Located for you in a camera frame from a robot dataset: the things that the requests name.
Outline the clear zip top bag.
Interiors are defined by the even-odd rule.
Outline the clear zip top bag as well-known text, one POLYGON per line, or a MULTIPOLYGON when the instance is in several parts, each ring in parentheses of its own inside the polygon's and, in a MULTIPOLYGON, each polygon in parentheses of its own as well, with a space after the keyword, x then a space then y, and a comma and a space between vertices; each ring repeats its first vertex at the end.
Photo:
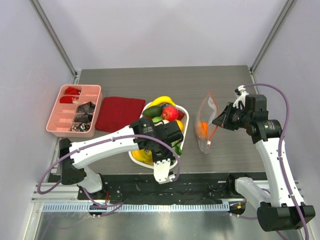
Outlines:
POLYGON ((218 127, 212 121, 218 117, 219 107, 210 90, 202 100, 196 114, 194 126, 198 146, 203 154, 211 152, 211 143, 218 127))

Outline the green white cabbage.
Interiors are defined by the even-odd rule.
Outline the green white cabbage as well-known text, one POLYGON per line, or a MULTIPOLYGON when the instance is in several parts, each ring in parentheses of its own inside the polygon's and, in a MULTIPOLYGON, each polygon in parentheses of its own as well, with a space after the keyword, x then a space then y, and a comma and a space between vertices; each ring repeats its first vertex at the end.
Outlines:
POLYGON ((172 149, 177 153, 178 156, 181 156, 181 155, 182 155, 182 149, 181 149, 179 143, 175 143, 175 144, 172 146, 172 149))

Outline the orange fruit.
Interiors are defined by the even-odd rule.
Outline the orange fruit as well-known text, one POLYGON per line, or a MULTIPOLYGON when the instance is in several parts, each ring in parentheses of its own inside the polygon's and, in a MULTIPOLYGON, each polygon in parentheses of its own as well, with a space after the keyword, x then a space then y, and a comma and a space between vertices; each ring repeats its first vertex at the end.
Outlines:
POLYGON ((207 122, 198 122, 195 127, 196 135, 199 138, 206 139, 208 137, 208 123, 207 122))

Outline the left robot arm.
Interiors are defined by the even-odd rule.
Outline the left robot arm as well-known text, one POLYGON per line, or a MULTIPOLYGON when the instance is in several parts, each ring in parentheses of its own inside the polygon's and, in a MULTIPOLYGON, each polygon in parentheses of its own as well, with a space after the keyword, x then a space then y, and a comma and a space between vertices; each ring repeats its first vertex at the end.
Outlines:
POLYGON ((100 200, 106 195, 107 188, 102 176, 91 170, 89 165, 120 153, 149 150, 154 179, 159 184, 174 182, 179 176, 171 172, 173 162, 179 161, 174 144, 183 140, 184 135, 177 122, 153 122, 145 117, 91 140, 71 142, 64 138, 59 142, 60 181, 63 185, 76 184, 100 200))

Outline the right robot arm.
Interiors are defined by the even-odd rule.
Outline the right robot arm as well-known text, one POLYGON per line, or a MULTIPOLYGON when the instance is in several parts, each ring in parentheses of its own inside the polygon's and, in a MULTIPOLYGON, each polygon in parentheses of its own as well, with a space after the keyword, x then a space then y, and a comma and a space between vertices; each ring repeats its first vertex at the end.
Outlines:
POLYGON ((267 98, 247 94, 235 103, 228 103, 212 121, 231 131, 245 129, 261 156, 269 185, 269 191, 264 191, 250 177, 230 176, 225 190, 230 197, 245 197, 255 207, 259 225, 265 232, 298 230, 315 217, 315 209, 305 204, 295 184, 285 143, 280 141, 281 124, 268 115, 267 98))

